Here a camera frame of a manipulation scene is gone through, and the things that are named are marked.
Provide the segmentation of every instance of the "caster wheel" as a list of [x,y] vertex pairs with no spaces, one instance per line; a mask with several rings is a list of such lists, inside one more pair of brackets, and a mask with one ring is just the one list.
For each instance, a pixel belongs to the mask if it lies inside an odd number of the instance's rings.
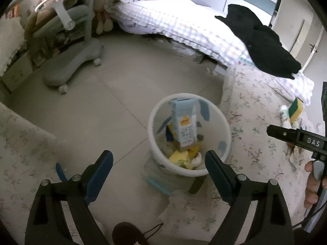
[[101,65],[101,59],[100,59],[100,58],[96,58],[96,59],[94,59],[94,60],[93,60],[93,64],[94,64],[94,66],[99,66],[99,65]]
[[63,84],[62,86],[59,87],[59,93],[60,94],[66,94],[68,92],[68,86],[67,84]]

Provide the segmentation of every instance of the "black cloth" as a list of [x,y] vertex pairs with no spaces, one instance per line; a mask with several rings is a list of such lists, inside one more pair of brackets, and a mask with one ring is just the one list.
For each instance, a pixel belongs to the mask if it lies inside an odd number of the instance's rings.
[[253,63],[261,71],[274,76],[294,79],[301,64],[282,47],[279,36],[263,25],[247,7],[237,4],[228,6],[226,18],[215,16],[226,24],[246,46]]

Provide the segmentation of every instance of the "shoe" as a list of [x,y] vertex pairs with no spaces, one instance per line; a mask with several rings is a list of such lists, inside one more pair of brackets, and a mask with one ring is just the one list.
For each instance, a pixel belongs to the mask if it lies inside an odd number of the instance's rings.
[[149,245],[142,232],[127,222],[119,223],[113,228],[112,240],[115,245]]

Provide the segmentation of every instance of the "finger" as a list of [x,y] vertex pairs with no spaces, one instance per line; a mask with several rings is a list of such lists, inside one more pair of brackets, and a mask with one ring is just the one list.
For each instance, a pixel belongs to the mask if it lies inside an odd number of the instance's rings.
[[318,195],[315,192],[305,189],[305,200],[309,203],[315,204],[318,201]]
[[312,207],[312,203],[309,203],[307,200],[305,200],[304,206],[306,209],[310,209]]
[[308,163],[305,164],[305,171],[312,172],[312,163],[313,161],[309,161]]
[[323,188],[327,189],[327,177],[323,179]]
[[315,179],[315,177],[313,176],[313,174],[310,173],[309,176],[308,176],[308,181],[307,181],[307,187],[306,187],[307,190],[312,191],[312,192],[316,192],[318,190],[318,188],[319,188],[319,184],[320,184],[319,181],[317,181]]

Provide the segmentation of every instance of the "tile floor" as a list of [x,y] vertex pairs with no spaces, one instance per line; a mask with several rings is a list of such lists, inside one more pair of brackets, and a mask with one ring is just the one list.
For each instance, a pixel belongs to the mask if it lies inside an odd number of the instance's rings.
[[[80,150],[79,159],[63,160],[68,174],[83,171],[104,149],[113,152],[115,165],[90,205],[111,240],[112,228],[122,221],[151,229],[168,204],[168,198],[142,178],[149,149],[148,116],[155,104],[168,95],[188,92],[218,105],[223,79],[207,73],[206,68],[215,67],[210,61],[194,63],[139,36],[112,32],[100,40],[102,65],[85,63],[68,83],[67,94],[46,87],[38,71],[15,91],[9,107]],[[150,242],[202,244],[160,234]]]

